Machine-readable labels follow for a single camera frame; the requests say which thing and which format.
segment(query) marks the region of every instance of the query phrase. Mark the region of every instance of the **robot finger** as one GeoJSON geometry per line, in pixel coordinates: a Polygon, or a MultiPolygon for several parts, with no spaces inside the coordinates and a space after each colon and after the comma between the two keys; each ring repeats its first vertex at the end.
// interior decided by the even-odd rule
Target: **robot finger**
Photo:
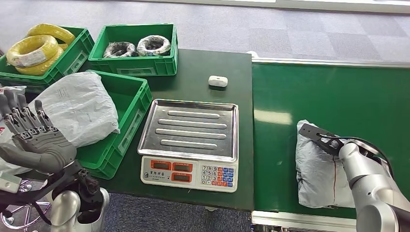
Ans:
{"type": "Polygon", "coordinates": [[[45,132],[44,127],[41,125],[37,116],[31,112],[29,106],[27,105],[26,97],[23,94],[17,95],[18,105],[21,109],[23,115],[29,120],[32,127],[35,128],[38,132],[45,132]]]}
{"type": "Polygon", "coordinates": [[[0,113],[3,116],[4,123],[13,134],[24,133],[25,129],[20,121],[15,118],[15,115],[9,107],[7,97],[3,94],[0,94],[0,113]]]}
{"type": "Polygon", "coordinates": [[[4,95],[7,97],[7,101],[9,104],[10,109],[13,111],[14,109],[18,109],[18,105],[14,100],[14,94],[12,91],[6,89],[4,91],[4,95]]]}
{"type": "Polygon", "coordinates": [[[51,122],[50,118],[45,114],[45,111],[43,109],[43,103],[40,100],[36,100],[34,102],[34,108],[36,109],[37,117],[38,117],[39,121],[46,128],[46,130],[58,131],[54,127],[54,125],[51,122]]]}
{"type": "Polygon", "coordinates": [[[25,131],[27,131],[28,134],[34,134],[35,131],[33,130],[33,125],[30,123],[29,119],[22,113],[22,110],[18,107],[17,103],[15,102],[13,92],[6,89],[4,91],[4,95],[7,97],[7,101],[13,113],[13,118],[15,119],[15,121],[17,121],[20,126],[23,127],[25,131]]]}
{"type": "Polygon", "coordinates": [[[12,113],[9,107],[9,103],[7,101],[7,97],[4,96],[3,94],[0,94],[0,113],[3,118],[6,117],[6,115],[9,115],[12,113]]]}

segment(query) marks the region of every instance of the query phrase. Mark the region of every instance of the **digital scale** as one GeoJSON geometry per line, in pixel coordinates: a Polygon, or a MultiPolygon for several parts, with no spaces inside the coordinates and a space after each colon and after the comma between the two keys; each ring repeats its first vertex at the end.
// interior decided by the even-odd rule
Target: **digital scale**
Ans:
{"type": "Polygon", "coordinates": [[[145,184],[235,192],[238,106],[153,101],[138,145],[145,184]]]}

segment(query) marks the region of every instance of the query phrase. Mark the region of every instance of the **green table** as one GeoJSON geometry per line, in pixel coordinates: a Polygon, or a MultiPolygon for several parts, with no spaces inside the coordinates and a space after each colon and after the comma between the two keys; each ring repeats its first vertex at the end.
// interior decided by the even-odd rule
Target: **green table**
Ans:
{"type": "Polygon", "coordinates": [[[385,64],[255,59],[255,210],[355,218],[355,210],[298,203],[296,124],[307,119],[340,136],[381,148],[410,198],[410,67],[385,64]]]}
{"type": "MultiPolygon", "coordinates": [[[[87,64],[81,70],[87,70],[87,64]]],[[[109,192],[174,202],[253,210],[253,113],[252,74],[249,54],[179,49],[176,76],[146,77],[154,99],[235,103],[239,107],[239,177],[234,193],[146,185],[140,180],[141,157],[137,146],[141,123],[113,179],[100,180],[109,192]],[[208,87],[211,75],[225,76],[225,90],[208,87]]],[[[33,172],[23,175],[38,178],[33,172]]]]}

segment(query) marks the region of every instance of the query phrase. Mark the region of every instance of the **green plastic crate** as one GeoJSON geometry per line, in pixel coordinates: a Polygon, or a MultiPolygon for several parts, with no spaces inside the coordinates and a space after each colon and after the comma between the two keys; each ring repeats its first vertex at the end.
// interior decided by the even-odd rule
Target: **green plastic crate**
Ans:
{"type": "Polygon", "coordinates": [[[86,28],[62,28],[69,30],[75,36],[75,40],[44,75],[22,75],[14,66],[7,65],[6,56],[2,56],[0,83],[4,86],[27,86],[26,92],[40,93],[62,77],[77,72],[87,60],[94,41],[86,28]]]}
{"type": "Polygon", "coordinates": [[[96,72],[113,99],[118,113],[120,134],[111,133],[105,139],[77,149],[77,159],[93,176],[112,179],[117,172],[138,127],[152,101],[145,79],[96,72]]]}
{"type": "Polygon", "coordinates": [[[127,76],[170,76],[176,74],[178,39],[174,24],[104,26],[88,60],[92,69],[127,76]],[[162,57],[103,58],[111,42],[138,42],[148,35],[161,35],[171,43],[171,54],[162,57]]]}

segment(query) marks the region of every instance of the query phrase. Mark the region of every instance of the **white plastic bag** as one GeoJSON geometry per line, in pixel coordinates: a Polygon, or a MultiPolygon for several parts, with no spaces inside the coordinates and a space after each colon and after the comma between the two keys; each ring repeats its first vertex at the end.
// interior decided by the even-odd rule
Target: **white plastic bag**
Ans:
{"type": "MultiPolygon", "coordinates": [[[[315,126],[302,120],[297,123],[297,131],[305,123],[315,126]]],[[[301,205],[310,208],[354,208],[353,196],[342,162],[299,133],[296,143],[296,180],[301,205]]]]}
{"type": "MultiPolygon", "coordinates": [[[[36,100],[43,102],[51,122],[75,147],[96,143],[111,132],[119,133],[116,107],[101,77],[95,72],[67,75],[44,90],[36,100]]],[[[29,108],[35,112],[34,101],[29,104],[29,108]]],[[[12,135],[6,128],[0,135],[0,143],[14,144],[12,135]]],[[[0,171],[4,171],[1,161],[0,171]]],[[[14,171],[6,172],[20,174],[30,170],[17,170],[15,165],[12,167],[14,171]]]]}

